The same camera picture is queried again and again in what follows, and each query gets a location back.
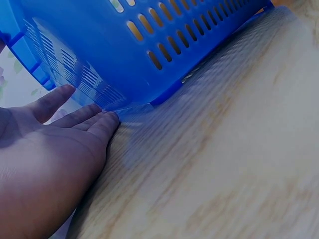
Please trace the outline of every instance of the hand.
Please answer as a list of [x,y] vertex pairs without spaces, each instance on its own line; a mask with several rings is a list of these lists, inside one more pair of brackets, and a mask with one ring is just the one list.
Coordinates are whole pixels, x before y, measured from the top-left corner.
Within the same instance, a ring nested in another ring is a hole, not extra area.
[[43,125],[74,90],[0,108],[0,238],[50,237],[101,173],[115,113],[89,105]]

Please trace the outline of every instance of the blue plastic basket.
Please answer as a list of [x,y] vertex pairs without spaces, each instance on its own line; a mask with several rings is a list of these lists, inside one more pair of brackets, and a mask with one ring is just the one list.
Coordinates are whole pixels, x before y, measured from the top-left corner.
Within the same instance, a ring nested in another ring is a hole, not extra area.
[[46,89],[80,104],[160,103],[269,0],[1,0],[0,37]]

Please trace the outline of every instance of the finger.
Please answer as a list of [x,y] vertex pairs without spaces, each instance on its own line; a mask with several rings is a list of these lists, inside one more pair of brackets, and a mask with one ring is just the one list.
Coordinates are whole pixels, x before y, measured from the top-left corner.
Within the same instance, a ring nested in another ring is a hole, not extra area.
[[82,131],[87,131],[92,125],[94,125],[106,113],[107,112],[100,112],[96,116],[93,116],[92,118],[90,118],[90,119],[88,119],[80,124],[73,126],[73,128],[76,128],[76,129],[79,129]]
[[119,118],[114,112],[107,112],[87,132],[96,136],[103,144],[107,144],[119,125]]
[[64,85],[26,105],[26,107],[32,111],[40,123],[45,123],[71,97],[74,91],[75,88],[72,85]]
[[61,128],[71,128],[92,118],[101,111],[101,108],[96,104],[91,104],[62,117],[61,119],[51,123],[51,125]]

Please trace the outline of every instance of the basket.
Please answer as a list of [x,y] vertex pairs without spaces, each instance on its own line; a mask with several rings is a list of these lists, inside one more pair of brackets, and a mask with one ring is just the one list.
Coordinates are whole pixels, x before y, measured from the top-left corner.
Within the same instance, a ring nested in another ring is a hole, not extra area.
[[1,0],[0,37],[46,89],[81,105],[159,104],[269,0]]

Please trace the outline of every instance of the wooden table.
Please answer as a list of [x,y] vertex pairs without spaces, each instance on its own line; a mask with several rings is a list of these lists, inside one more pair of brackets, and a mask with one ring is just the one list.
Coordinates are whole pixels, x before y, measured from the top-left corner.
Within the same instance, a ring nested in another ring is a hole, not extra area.
[[287,5],[301,20],[264,15],[163,105],[121,113],[69,238],[319,238],[319,0]]

